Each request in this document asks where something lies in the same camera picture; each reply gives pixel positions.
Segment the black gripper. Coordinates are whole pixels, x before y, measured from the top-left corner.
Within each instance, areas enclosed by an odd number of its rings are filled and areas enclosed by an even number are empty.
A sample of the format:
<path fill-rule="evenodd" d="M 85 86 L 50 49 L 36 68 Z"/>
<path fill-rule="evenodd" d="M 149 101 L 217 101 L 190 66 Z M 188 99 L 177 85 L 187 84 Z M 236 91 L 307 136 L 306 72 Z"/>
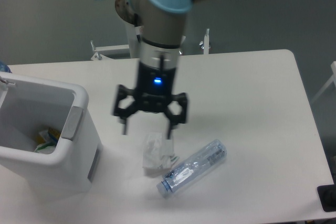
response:
<path fill-rule="evenodd" d="M 175 73 L 176 68 L 160 70 L 140 62 L 135 88 L 129 89 L 122 84 L 117 86 L 112 114 L 123 124 L 123 135 L 127 135 L 128 118 L 137 111 L 164 113 L 169 121 L 167 139 L 171 139 L 172 131 L 179 124 L 186 124 L 188 96 L 185 92 L 172 95 Z M 119 107 L 127 97 L 133 101 L 125 108 Z M 170 110 L 169 105 L 173 102 L 181 107 L 179 114 Z"/>

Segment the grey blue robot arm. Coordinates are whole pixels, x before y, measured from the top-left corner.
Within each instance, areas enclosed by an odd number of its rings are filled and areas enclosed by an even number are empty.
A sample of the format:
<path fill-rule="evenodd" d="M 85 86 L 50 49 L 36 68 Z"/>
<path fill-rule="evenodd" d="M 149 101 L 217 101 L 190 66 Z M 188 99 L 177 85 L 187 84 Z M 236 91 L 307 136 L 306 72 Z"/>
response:
<path fill-rule="evenodd" d="M 186 93 L 173 94 L 179 49 L 188 12 L 204 0 L 126 0 L 143 32 L 135 87 L 119 85 L 113 115 L 123 124 L 138 111 L 163 113 L 171 132 L 187 121 Z"/>

